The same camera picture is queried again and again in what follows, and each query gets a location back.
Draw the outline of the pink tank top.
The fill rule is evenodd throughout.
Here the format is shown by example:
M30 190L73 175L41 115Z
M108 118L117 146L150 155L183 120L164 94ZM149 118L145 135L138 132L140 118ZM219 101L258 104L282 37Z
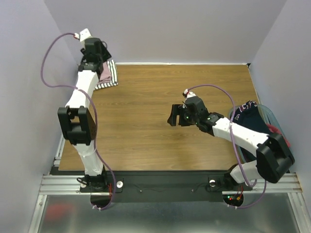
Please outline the pink tank top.
M99 76L99 83L108 83L111 81L111 71L109 67L109 62L103 63L103 71Z

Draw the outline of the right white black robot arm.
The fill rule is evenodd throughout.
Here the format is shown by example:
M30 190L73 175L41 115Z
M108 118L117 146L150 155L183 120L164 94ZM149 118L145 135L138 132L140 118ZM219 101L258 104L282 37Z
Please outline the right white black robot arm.
M224 176L228 189L257 179L277 183L295 163L282 135L259 133L233 123L219 113L209 112L203 100L193 93L182 104L172 105L167 123L182 127L195 125L200 131L230 141L255 156L254 161L238 163Z

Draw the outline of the black white striped tank top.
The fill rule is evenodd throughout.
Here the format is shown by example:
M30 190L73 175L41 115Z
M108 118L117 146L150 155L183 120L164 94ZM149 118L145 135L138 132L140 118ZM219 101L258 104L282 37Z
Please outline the black white striped tank top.
M113 87L117 86L118 84L119 81L116 63L114 60L109 60L103 64L103 71L100 75L97 85L94 87L94 90Z

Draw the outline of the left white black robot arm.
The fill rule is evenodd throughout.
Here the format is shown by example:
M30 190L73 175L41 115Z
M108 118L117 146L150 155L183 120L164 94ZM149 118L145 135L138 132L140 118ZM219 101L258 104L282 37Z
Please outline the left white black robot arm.
M85 168L85 175L78 178L83 192L102 192L108 187L103 163L94 146L97 135L96 121L90 111L90 100L104 62L111 56L101 39L89 37L82 40L83 57L78 66L76 89L65 107L57 111L63 137L74 146Z

